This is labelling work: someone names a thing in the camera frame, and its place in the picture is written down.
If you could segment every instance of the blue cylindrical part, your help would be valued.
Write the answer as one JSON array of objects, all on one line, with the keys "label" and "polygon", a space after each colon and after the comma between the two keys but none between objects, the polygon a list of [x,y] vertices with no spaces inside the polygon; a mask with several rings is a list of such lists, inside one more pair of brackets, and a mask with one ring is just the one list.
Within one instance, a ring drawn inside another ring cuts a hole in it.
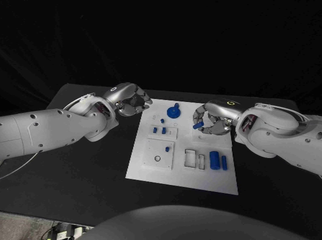
[{"label": "blue cylindrical part", "polygon": [[168,111],[166,111],[166,114],[168,114],[168,117],[169,118],[178,118],[179,115],[181,115],[181,111],[179,111],[179,105],[178,103],[175,103],[175,106],[169,107],[168,108]]},{"label": "blue cylindrical part", "polygon": [[227,171],[227,157],[225,156],[221,156],[221,167],[223,167],[223,170]]},{"label": "blue cylindrical part", "polygon": [[217,151],[210,152],[210,168],[212,170],[220,169],[220,154]]},{"label": "blue cylindrical part", "polygon": [[201,122],[198,122],[198,123],[192,126],[192,128],[197,129],[197,128],[202,127],[202,126],[204,126],[204,122],[201,121]]}]

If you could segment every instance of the small hole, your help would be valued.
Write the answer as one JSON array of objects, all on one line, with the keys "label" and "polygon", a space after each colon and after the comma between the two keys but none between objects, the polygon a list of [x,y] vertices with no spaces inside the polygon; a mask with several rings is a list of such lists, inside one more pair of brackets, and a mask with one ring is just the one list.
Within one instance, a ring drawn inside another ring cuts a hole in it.
[{"label": "small hole", "polygon": [[322,139],[322,132],[319,132],[315,137],[316,139]]}]

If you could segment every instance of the black table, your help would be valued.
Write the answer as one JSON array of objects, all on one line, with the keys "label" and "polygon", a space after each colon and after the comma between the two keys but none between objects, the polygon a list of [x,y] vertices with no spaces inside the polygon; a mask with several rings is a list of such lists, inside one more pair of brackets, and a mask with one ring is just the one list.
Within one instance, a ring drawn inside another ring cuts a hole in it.
[{"label": "black table", "polygon": [[[103,95],[110,87],[67,84],[48,109],[63,108],[89,93]],[[151,98],[205,103],[218,95],[146,91]],[[225,96],[297,110],[282,99]],[[322,181],[276,157],[258,157],[233,142],[238,196],[125,179],[141,114],[120,117],[105,138],[84,138],[70,146],[43,152],[25,167],[0,181],[0,212],[95,226],[133,209],[156,205],[192,205],[253,217],[312,239],[322,239]],[[1,175],[30,156],[8,159]]]}]

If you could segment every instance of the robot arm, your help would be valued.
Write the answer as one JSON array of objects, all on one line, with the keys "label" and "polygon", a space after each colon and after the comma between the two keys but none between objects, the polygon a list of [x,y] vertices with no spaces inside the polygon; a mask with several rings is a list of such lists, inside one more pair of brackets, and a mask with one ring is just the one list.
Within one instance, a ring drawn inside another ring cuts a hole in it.
[{"label": "robot arm", "polygon": [[143,90],[132,83],[119,84],[103,95],[76,99],[64,109],[33,111],[0,117],[0,160],[41,153],[73,144],[84,137],[97,141],[118,126],[115,110],[122,116],[141,113],[133,107],[139,95],[152,104]]},{"label": "robot arm", "polygon": [[205,111],[214,125],[198,128],[204,134],[224,135],[230,126],[235,126],[235,141],[257,155],[280,156],[293,166],[322,176],[322,121],[309,121],[302,114],[277,106],[257,103],[247,107],[223,99],[195,110],[197,127]]}]

